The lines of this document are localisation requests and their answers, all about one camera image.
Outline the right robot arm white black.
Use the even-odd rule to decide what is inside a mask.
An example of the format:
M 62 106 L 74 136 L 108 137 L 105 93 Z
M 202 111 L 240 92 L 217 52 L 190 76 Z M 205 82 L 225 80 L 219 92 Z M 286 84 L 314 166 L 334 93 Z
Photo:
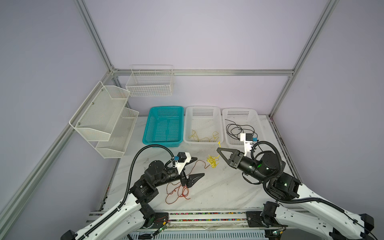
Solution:
M 374 218 L 355 214 L 316 194 L 299 179 L 284 171 L 285 162 L 270 142 L 251 146 L 250 157 L 236 149 L 217 148 L 233 169 L 258 180 L 272 198 L 264 204 L 262 224 L 294 227 L 324 240 L 375 240 Z

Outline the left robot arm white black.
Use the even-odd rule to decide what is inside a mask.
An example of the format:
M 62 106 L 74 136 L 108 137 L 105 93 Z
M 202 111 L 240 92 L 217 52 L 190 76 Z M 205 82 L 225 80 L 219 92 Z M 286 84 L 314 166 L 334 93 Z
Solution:
M 140 154 L 150 148 L 165 150 L 170 159 L 153 161 L 144 174 L 135 183 L 132 183 L 134 166 Z M 133 158 L 123 198 L 101 217 L 88 226 L 74 232 L 67 231 L 61 236 L 62 240 L 118 240 L 141 227 L 150 227 L 156 213 L 149 205 L 159 193 L 158 187 L 174 181 L 180 181 L 183 187 L 191 188 L 204 174 L 186 175 L 185 167 L 198 160 L 190 153 L 179 152 L 174 155 L 165 146 L 154 144 L 141 148 Z

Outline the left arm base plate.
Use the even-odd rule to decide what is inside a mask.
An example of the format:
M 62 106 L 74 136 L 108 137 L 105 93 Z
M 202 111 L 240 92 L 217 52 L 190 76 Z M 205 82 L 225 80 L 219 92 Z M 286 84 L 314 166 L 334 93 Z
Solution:
M 144 229 L 159 229 L 165 223 L 169 222 L 169 213 L 159 212 L 144 215 Z

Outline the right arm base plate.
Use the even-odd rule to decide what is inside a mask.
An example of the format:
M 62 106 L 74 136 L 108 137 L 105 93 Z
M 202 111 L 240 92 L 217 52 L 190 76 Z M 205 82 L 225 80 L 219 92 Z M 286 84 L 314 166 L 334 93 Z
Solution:
M 270 228 L 281 226 L 274 218 L 267 217 L 265 219 L 262 211 L 247 211 L 246 219 L 250 228 Z

